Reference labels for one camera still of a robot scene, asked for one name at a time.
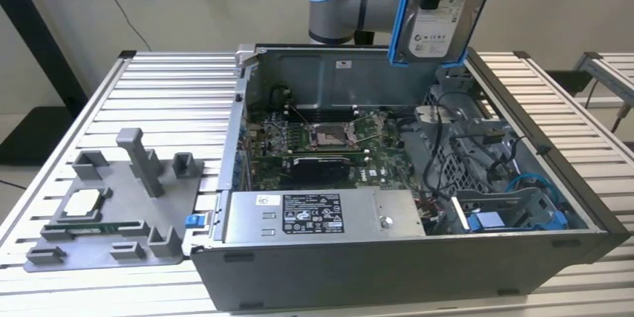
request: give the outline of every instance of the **black cable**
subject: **black cable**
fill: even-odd
[[[427,181],[429,170],[433,167],[433,162],[438,156],[442,138],[443,138],[443,118],[441,117],[441,111],[437,110],[437,139],[434,140],[433,154],[431,154],[431,157],[429,158],[427,165],[425,166],[425,170],[423,170],[423,184],[425,184],[425,187],[429,189],[429,191],[431,191],[434,196],[441,197],[445,200],[449,200],[449,196],[445,193],[439,192],[437,188],[431,187]]]
[[[509,156],[509,158],[505,160],[502,159],[502,157],[499,159],[495,160],[494,163],[491,163],[491,166],[489,167],[487,171],[489,172],[493,172],[495,170],[495,168],[499,166],[499,165],[506,165],[507,163],[510,163],[513,161],[513,159],[515,159],[515,155],[517,155],[517,144],[522,141],[522,139],[526,138],[526,135],[522,135],[521,137],[518,137],[515,139],[515,141],[513,142],[511,144],[511,155]]]
[[[475,102],[475,99],[474,97],[467,93],[467,92],[461,92],[461,91],[449,91],[449,92],[445,92],[441,94],[441,96],[438,97],[437,99],[437,105],[439,105],[441,103],[441,99],[445,98],[445,96],[447,96],[449,94],[462,94],[463,96],[466,96],[471,102],[475,104],[475,106],[478,107],[478,102]]]
[[[128,14],[126,13],[126,10],[123,10],[122,4],[119,3],[118,0],[115,0],[115,3],[116,3],[116,5],[118,5],[118,7],[119,7],[119,10],[122,11],[122,14],[123,14],[123,16],[124,16],[124,18],[126,18],[126,21],[128,22],[130,27],[132,28],[132,31],[136,33],[136,35],[138,35],[139,38],[140,38],[140,41],[143,41],[143,43],[144,43],[146,46],[148,47],[148,50],[152,51],[152,48],[150,47],[150,44],[148,44],[148,42],[146,41],[146,38],[140,35],[139,30],[138,30],[138,29],[134,27],[134,25],[132,25],[132,22],[130,22]]]
[[[18,185],[16,183],[11,183],[11,182],[4,181],[4,180],[0,180],[0,183],[4,183],[6,185],[14,186],[14,187],[16,187],[16,188],[19,188],[19,189],[27,190],[27,188],[26,188],[24,186]]]
[[[598,79],[594,80],[593,88],[590,89],[590,92],[588,94],[586,105],[584,106],[586,109],[590,105],[590,99],[593,98],[593,93],[594,93],[594,89],[597,88],[597,85],[598,85]]]

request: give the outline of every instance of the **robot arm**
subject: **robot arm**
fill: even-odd
[[[310,0],[310,37],[350,42],[355,30],[393,33],[390,62],[459,65],[486,0]]]

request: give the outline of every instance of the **white wall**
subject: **white wall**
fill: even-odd
[[[584,51],[634,51],[634,0],[490,0],[479,50],[526,50],[546,68],[570,69]]]
[[[143,49],[112,0],[34,0],[79,78],[95,88],[119,52]],[[155,50],[232,50],[242,42],[306,42],[307,0],[120,0]],[[526,50],[569,68],[586,50],[634,49],[633,0],[490,0],[479,50]],[[379,36],[381,41],[389,36]]]

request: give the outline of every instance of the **cable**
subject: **cable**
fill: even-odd
[[[597,88],[598,85],[598,79],[594,80],[593,88],[590,89],[590,92],[588,94],[588,99],[586,99],[586,105],[584,106],[588,109],[588,106],[590,105],[590,99],[593,98],[593,93],[594,89]]]
[[[490,168],[486,170],[489,173],[493,173],[495,168],[499,166],[499,165],[506,165],[507,163],[510,163],[513,161],[513,159],[515,159],[515,155],[517,155],[517,144],[522,141],[522,139],[526,138],[526,135],[522,135],[521,137],[518,137],[515,139],[515,141],[513,142],[513,145],[511,145],[511,155],[509,156],[509,158],[506,160],[503,160],[502,158],[497,159],[494,163],[491,163],[491,166]]]
[[[509,182],[509,185],[506,187],[506,192],[510,192],[514,187],[515,187],[515,184],[522,181],[525,178],[533,178],[538,181],[541,181],[545,185],[546,185],[546,188],[552,190],[556,198],[557,198],[557,202],[556,204],[560,204],[560,201],[561,201],[561,193],[560,193],[560,190],[552,185],[550,181],[546,180],[546,178],[541,175],[541,174],[521,174],[519,176],[517,176],[510,182]]]
[[[449,196],[439,192],[434,187],[430,186],[429,181],[427,181],[427,176],[429,176],[429,170],[433,167],[433,162],[437,159],[438,156],[438,151],[441,149],[441,140],[443,137],[443,118],[441,116],[441,111],[437,109],[437,138],[434,140],[434,148],[433,148],[433,154],[431,157],[429,158],[427,165],[425,166],[423,170],[423,184],[425,187],[431,191],[433,195],[437,197],[441,197],[445,200],[449,200]]]
[[[16,183],[11,183],[11,182],[4,181],[4,180],[0,180],[0,183],[4,183],[4,184],[8,185],[8,186],[14,186],[14,187],[16,187],[16,188],[19,188],[19,189],[27,190],[27,188],[26,188],[24,186],[18,185]]]
[[[146,41],[146,38],[140,35],[139,30],[138,30],[138,29],[134,27],[134,25],[132,25],[132,22],[130,22],[128,14],[126,13],[126,10],[123,10],[122,4],[119,3],[118,0],[115,0],[115,3],[118,4],[119,10],[122,11],[122,14],[123,14],[123,16],[124,16],[124,18],[126,18],[126,21],[128,22],[128,25],[130,25],[130,27],[132,28],[132,31],[136,33],[136,35],[138,35],[139,38],[140,38],[140,41],[143,41],[143,43],[144,43],[146,46],[148,47],[148,50],[152,51],[152,48],[150,47],[150,44],[148,44],[148,42]]]
[[[469,97],[469,99],[471,99],[474,104],[478,106],[478,103],[475,102],[474,97],[467,92],[461,92],[461,91],[449,91],[449,92],[442,93],[437,99],[437,105],[441,103],[441,99],[443,99],[445,96],[447,96],[449,94],[462,94],[463,96]]]

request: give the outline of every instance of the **gray plastic post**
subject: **gray plastic post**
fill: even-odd
[[[148,222],[140,220],[138,226],[123,226],[118,231],[122,237],[147,237],[150,235],[150,225]]]
[[[150,160],[146,148],[140,143],[142,137],[143,131],[139,128],[123,128],[118,135],[118,146],[128,152],[132,170],[140,178],[150,197],[160,197],[164,190],[159,182],[156,166]]]
[[[118,261],[143,259],[146,257],[143,247],[136,241],[122,241],[120,243],[112,243],[110,254]]]
[[[80,180],[100,180],[98,167],[108,166],[108,161],[99,150],[82,151],[71,166]]]
[[[32,248],[27,253],[27,259],[34,264],[60,264],[64,262],[64,256],[67,253],[59,246],[47,249]]]
[[[171,226],[167,231],[167,237],[163,239],[156,227],[152,227],[150,231],[148,246],[154,255],[158,258],[172,257],[183,254],[183,248],[180,245],[183,241],[176,234],[175,227]]]
[[[171,167],[175,170],[176,178],[195,178],[200,176],[191,152],[178,152],[171,161]]]

